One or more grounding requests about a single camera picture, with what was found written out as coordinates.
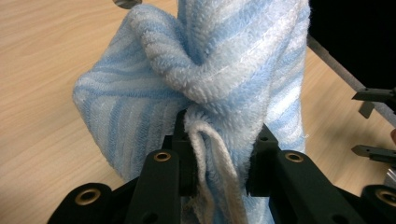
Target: metal prong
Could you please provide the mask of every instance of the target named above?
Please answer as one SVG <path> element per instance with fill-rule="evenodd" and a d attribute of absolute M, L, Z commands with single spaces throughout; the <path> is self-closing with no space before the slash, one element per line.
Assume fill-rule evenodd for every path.
<path fill-rule="evenodd" d="M 117 7 L 131 9 L 132 7 L 142 4 L 142 0 L 113 0 Z"/>

